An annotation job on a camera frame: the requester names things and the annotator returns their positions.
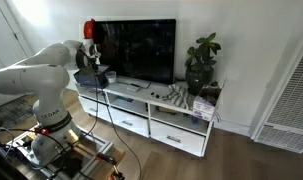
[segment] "electronic device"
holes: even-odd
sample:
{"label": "electronic device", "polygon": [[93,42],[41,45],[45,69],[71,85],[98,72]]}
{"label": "electronic device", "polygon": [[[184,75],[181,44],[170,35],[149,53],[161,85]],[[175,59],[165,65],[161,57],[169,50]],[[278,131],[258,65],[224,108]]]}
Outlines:
{"label": "electronic device", "polygon": [[101,64],[117,75],[172,84],[176,20],[96,21]]}
{"label": "electronic device", "polygon": [[108,65],[97,65],[97,67],[98,70],[96,72],[91,68],[84,68],[80,69],[73,76],[80,86],[103,89],[109,85],[105,73],[109,72],[111,68]]}
{"label": "electronic device", "polygon": [[132,91],[132,92],[137,92],[137,91],[139,91],[140,88],[141,88],[141,87],[138,86],[138,85],[130,84],[130,85],[127,87],[127,90]]}

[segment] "air vent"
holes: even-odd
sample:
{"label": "air vent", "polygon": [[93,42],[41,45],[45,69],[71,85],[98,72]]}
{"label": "air vent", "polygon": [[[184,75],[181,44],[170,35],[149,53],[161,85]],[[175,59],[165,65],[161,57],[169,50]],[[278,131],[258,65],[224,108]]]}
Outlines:
{"label": "air vent", "polygon": [[283,147],[284,149],[297,151],[303,149],[303,135],[278,130],[271,126],[263,126],[258,141]]}
{"label": "air vent", "polygon": [[303,57],[267,122],[303,129]]}

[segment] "tv stand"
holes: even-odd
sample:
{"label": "tv stand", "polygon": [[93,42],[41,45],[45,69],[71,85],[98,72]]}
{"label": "tv stand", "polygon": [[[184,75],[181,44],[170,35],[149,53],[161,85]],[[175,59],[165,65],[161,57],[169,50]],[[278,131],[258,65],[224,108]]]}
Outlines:
{"label": "tv stand", "polygon": [[[95,88],[76,84],[82,107],[90,115],[96,116],[97,113],[100,119],[111,122],[107,111],[109,107],[115,125],[196,156],[204,156],[212,121],[198,119],[195,122],[191,110],[151,96],[152,92],[160,96],[167,95],[170,92],[167,85],[152,83],[149,88],[138,92],[127,90],[127,86],[122,83],[109,84],[103,91],[100,90],[96,98]],[[176,112],[163,112],[159,107]]]}

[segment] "drawer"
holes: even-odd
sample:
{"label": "drawer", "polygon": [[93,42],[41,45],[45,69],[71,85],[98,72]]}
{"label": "drawer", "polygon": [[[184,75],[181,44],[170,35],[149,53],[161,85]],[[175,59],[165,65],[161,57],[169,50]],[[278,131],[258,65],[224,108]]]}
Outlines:
{"label": "drawer", "polygon": [[93,116],[96,116],[96,112],[98,110],[98,117],[106,120],[106,121],[110,121],[110,117],[109,117],[109,113],[108,113],[108,109],[107,106],[101,103],[98,103],[98,109],[97,109],[97,102],[92,101],[90,99],[86,99],[84,97],[79,96],[78,97],[80,100],[80,103],[83,107],[83,110]]}
{"label": "drawer", "polygon": [[135,116],[125,111],[121,111],[115,108],[109,108],[113,123],[140,134],[145,137],[149,137],[148,121],[140,116]]}
{"label": "drawer", "polygon": [[202,156],[205,137],[154,120],[150,121],[151,137],[191,154]]}

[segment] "black tv screen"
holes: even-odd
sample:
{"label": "black tv screen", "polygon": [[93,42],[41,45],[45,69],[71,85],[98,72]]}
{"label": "black tv screen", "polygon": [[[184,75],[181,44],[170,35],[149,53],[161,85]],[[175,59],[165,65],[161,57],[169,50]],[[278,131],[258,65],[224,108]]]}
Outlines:
{"label": "black tv screen", "polygon": [[101,64],[120,76],[173,83],[176,20],[97,21],[95,27],[104,31]]}

